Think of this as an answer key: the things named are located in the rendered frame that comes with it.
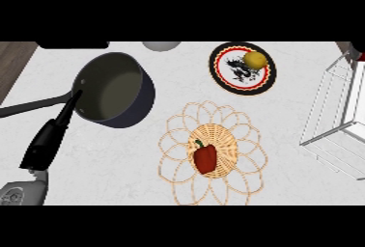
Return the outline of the red bell pepper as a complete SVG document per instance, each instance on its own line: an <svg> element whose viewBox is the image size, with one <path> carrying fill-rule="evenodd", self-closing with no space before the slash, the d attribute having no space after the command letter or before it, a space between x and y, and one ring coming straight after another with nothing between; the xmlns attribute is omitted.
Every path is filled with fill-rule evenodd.
<svg viewBox="0 0 365 247"><path fill-rule="evenodd" d="M213 145L204 145L200 140L195 140L198 149L194 152L194 164L198 172L206 175L216 170L218 167L218 150Z"/></svg>

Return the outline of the woven wicker flower placemat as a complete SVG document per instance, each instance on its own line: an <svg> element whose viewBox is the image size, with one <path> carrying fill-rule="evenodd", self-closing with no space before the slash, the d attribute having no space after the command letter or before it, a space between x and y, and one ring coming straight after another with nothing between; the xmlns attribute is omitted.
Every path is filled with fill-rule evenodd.
<svg viewBox="0 0 365 247"><path fill-rule="evenodd" d="M188 114L188 109L195 107L195 116ZM209 122L203 123L201 116L206 113L209 117ZM234 119L232 126L225 126L226 121ZM170 128L170 122L175 119L182 119L182 127ZM195 123L194 129L189 129L186 120L191 120ZM238 138L234 136L234 130L240 126L247 127L247 131L243 136ZM175 137L173 133L184 131L188 134L186 141L181 142ZM257 134L257 140L253 140L252 133ZM163 141L166 138L170 138L175 142L175 145L169 148L163 148ZM250 144L253 147L249 151L240 150L240 143ZM170 152L182 147L185 149L185 157L175 158L170 155ZM166 122L166 133L158 141L158 149L161 150L163 156L160 159L160 164L157 168L158 177L167 181L172 185L172 193L175 202L179 206L184 205L179 194L178 194L178 185L189 183L191 191L191 203L188 206L198 206L206 200L207 196L212 195L215 201L220 206L225 206L229 202L229 192L234 192L246 196L246 205L252 201L252 196L259 194L263 191L263 169L268 165L268 155L262 146L262 133L260 130L253 126L252 118L247 113L240 112L234 109L232 106L223 105L219 106L213 101L206 100L204 102L189 102L184 109L182 113L172 116ZM263 155L263 164L252 157L254 152L259 152ZM240 158L244 158L254 166L253 171L244 171L238 167ZM163 164L164 161L170 160L178 162L175 168L173 177L167 178L163 174ZM182 180L178 180L178 174L182 169L184 163L188 163L192 168L192 175ZM229 174L235 172L244 181L244 189L237 189L228 181ZM249 176L259 176L259 188L252 189ZM206 178L209 180L207 188L204 189L203 195L198 197L195 195L195 180L197 178ZM223 181L225 188L225 197L223 200L219 198L213 180L220 179Z"/></svg>

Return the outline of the dark grey saucepan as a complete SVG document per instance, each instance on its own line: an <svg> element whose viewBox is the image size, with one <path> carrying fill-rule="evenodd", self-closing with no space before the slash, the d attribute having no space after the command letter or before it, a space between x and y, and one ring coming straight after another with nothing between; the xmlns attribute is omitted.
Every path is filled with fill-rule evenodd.
<svg viewBox="0 0 365 247"><path fill-rule="evenodd" d="M154 83L141 63L129 54L108 52L82 68L65 95L0 108L0 118L64 103L58 124L68 124L77 113L96 124L126 128L144 120L154 100Z"/></svg>

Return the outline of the black red patterned plate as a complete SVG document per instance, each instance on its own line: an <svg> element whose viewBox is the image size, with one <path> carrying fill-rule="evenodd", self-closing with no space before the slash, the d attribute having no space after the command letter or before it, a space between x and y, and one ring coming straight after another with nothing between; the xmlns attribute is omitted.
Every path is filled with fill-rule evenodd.
<svg viewBox="0 0 365 247"><path fill-rule="evenodd" d="M265 57L265 65L254 69L246 63L246 56L259 52ZM274 86L277 65L266 51L246 41L229 41L212 52L209 69L220 87L240 96L256 96Z"/></svg>

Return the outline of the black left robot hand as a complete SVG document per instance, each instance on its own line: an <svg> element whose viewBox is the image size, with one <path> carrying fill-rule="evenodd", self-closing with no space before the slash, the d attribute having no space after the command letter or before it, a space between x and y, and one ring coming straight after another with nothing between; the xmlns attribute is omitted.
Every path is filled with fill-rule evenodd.
<svg viewBox="0 0 365 247"><path fill-rule="evenodd" d="M76 103L82 95L83 91L79 91L67 101L58 117L51 119L39 130L24 154L21 169L33 171L49 169L61 148Z"/></svg>

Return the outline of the grey round bowl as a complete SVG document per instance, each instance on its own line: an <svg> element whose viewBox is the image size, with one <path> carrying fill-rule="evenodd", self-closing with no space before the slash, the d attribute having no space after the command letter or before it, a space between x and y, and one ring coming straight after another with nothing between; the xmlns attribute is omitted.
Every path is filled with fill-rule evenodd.
<svg viewBox="0 0 365 247"><path fill-rule="evenodd" d="M181 45L181 42L179 41L145 41L142 44L150 50L164 52L164 51L175 49Z"/></svg>

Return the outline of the yellow lemon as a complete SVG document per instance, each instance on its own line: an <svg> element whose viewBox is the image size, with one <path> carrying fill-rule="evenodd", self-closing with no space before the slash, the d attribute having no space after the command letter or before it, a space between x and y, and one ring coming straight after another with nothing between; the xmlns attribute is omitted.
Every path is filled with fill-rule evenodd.
<svg viewBox="0 0 365 247"><path fill-rule="evenodd" d="M252 69L262 69L266 66L268 60L262 52L252 51L244 56L244 63Z"/></svg>

